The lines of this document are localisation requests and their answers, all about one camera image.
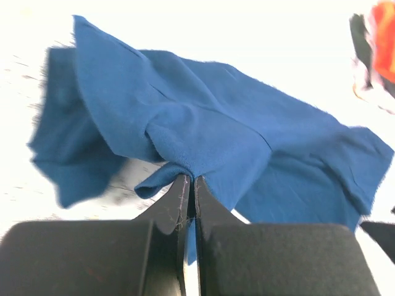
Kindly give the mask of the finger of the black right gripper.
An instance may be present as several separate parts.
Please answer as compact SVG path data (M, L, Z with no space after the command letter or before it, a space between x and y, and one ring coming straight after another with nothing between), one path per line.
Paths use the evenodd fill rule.
M395 225L391 223L364 221L360 227L381 247L388 258L395 259Z

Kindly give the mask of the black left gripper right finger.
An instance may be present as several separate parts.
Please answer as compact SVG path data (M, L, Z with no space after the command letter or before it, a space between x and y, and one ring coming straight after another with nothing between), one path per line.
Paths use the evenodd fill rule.
M202 295L378 295L359 243L338 224L246 224L194 183Z

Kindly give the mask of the blue Mickey print t-shirt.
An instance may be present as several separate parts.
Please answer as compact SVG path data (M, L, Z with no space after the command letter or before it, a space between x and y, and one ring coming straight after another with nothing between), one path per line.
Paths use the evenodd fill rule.
M371 211L393 150L363 127L218 62L137 50L74 16L74 47L48 55L35 165L69 207L102 194L129 158L162 166L147 199L179 174L249 221L336 223Z

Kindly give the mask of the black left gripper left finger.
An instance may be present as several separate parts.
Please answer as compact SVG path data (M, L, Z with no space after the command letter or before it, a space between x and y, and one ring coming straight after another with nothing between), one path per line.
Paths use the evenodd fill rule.
M2 295L184 295L189 178L133 220L28 221L1 242Z

